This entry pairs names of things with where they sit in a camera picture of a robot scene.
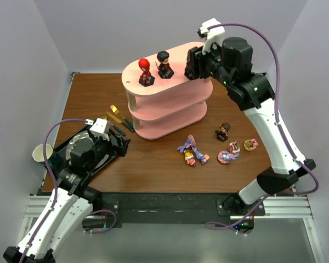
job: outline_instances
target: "toy figure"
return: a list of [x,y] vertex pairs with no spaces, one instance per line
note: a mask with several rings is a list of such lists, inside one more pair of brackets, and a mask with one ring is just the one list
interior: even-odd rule
[[250,140],[246,140],[244,143],[243,143],[243,146],[244,148],[251,152],[253,151],[254,149],[256,149],[258,145],[258,142],[256,141],[256,139],[250,139]]
[[222,123],[219,130],[215,131],[217,140],[227,141],[229,130],[230,130],[230,124],[228,122]]
[[232,154],[226,151],[222,151],[218,154],[217,158],[220,163],[228,164],[231,161],[235,161],[238,158],[239,154]]
[[186,160],[188,165],[190,166],[196,165],[194,155],[190,151],[184,150],[184,159]]
[[151,86],[155,82],[155,77],[150,73],[150,63],[147,59],[139,60],[139,67],[143,71],[140,75],[139,83],[144,87]]
[[168,58],[169,53],[167,51],[161,51],[157,53],[157,59],[160,62],[160,65],[157,68],[158,74],[161,78],[172,78],[172,76],[174,75],[174,71],[169,65]]
[[184,150],[189,149],[190,147],[195,147],[196,146],[196,141],[194,136],[192,136],[191,134],[188,136],[188,139],[185,141],[183,146],[179,146],[177,147],[177,150],[180,153],[183,153]]
[[233,154],[240,152],[240,144],[237,141],[231,142],[228,145],[228,151]]
[[191,148],[194,153],[196,153],[196,159],[200,160],[202,164],[207,163],[209,156],[208,155],[203,155],[201,152],[197,150],[197,147],[192,147]]

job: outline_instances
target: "green utensil handle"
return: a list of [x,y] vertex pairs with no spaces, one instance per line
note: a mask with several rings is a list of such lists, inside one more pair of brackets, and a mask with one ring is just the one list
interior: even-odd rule
[[128,119],[124,119],[124,120],[134,129],[134,125],[130,120]]
[[134,129],[132,126],[130,126],[129,124],[122,122],[123,126],[126,127],[128,130],[130,130],[131,132],[134,132]]
[[122,136],[126,136],[126,134],[124,133],[124,131],[121,130],[119,127],[114,126],[114,129],[115,129],[116,131],[118,131]]

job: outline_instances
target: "shelf tier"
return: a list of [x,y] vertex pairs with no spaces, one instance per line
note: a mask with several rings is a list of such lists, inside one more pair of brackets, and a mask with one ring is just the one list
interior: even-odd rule
[[195,104],[155,122],[140,121],[141,128],[135,131],[144,139],[155,140],[202,120],[206,112],[206,102]]
[[171,89],[161,95],[136,97],[137,110],[128,108],[134,118],[140,121],[157,121],[178,111],[182,111],[193,104],[206,101],[212,94],[213,84],[198,79],[186,82],[178,88]]
[[169,53],[169,63],[174,71],[174,75],[170,79],[162,79],[156,68],[156,63],[159,65],[157,60],[157,54],[147,56],[146,59],[150,63],[150,72],[155,77],[153,85],[144,87],[139,83],[139,77],[142,73],[139,68],[139,60],[130,63],[122,73],[122,83],[126,91],[134,96],[150,96],[165,92],[168,89],[175,88],[178,85],[187,83],[188,80],[184,76],[184,70],[186,67],[186,56],[188,50],[193,47],[203,46],[202,42],[190,42],[187,44],[180,45],[175,48],[166,50]]

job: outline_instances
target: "gray floor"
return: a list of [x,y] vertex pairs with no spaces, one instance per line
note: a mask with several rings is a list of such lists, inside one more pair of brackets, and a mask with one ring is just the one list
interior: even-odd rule
[[90,263],[314,263],[303,220],[259,219],[244,237],[202,225],[125,224],[109,233],[75,231],[62,262]]

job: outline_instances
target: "brown table surface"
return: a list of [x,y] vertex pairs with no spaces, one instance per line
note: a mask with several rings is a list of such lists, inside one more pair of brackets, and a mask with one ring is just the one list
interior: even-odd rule
[[[157,140],[144,140],[118,125],[131,139],[128,153],[105,167],[89,185],[105,192],[235,192],[254,180],[270,166],[265,147],[254,126],[226,95],[225,88],[212,81],[207,114],[197,123]],[[131,120],[127,102],[121,74],[76,74],[63,119],[97,118],[110,111],[109,106],[114,104]],[[226,142],[218,141],[214,133],[223,122],[231,125]],[[55,145],[83,126],[82,123],[63,124]],[[211,157],[205,165],[198,161],[196,167],[188,166],[183,154],[176,150],[189,134],[195,137],[198,150]],[[228,165],[217,161],[218,152],[226,150],[229,142],[243,143],[251,138],[259,142],[256,150],[247,152],[242,148],[239,158]],[[47,176],[42,190],[52,189],[51,178]]]

